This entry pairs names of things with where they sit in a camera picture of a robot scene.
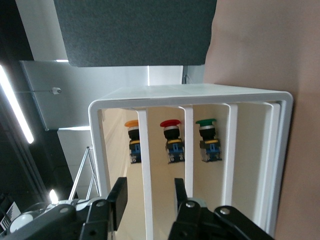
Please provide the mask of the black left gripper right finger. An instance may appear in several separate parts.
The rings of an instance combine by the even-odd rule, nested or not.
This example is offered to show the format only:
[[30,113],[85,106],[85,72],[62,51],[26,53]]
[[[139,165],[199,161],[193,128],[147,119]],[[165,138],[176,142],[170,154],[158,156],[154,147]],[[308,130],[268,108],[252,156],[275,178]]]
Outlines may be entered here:
[[188,199],[182,178],[175,178],[174,186],[177,215],[168,239],[197,240],[199,236],[200,205],[196,201]]

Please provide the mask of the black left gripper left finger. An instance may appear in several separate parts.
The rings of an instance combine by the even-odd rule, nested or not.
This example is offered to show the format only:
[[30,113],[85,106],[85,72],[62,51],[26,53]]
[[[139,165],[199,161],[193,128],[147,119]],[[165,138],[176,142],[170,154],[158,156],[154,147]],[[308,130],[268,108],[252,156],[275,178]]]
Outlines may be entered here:
[[83,223],[81,240],[114,240],[128,203],[128,180],[119,177],[106,199],[98,199],[89,205]]

